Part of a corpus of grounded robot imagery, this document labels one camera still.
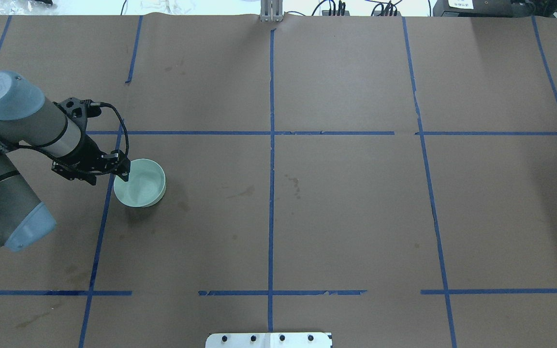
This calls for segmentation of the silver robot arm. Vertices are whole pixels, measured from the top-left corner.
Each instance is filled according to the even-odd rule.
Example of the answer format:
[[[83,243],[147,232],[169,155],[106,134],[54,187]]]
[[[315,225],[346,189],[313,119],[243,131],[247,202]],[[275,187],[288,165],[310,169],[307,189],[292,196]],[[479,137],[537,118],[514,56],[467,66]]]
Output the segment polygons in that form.
[[[101,101],[68,98],[54,102],[14,71],[0,71],[0,247],[21,251],[56,227],[46,204],[9,159],[11,152],[36,151],[51,169],[69,181],[95,185],[97,177],[130,178],[128,148],[102,151],[87,132],[87,121],[111,109],[127,129],[117,108]]]

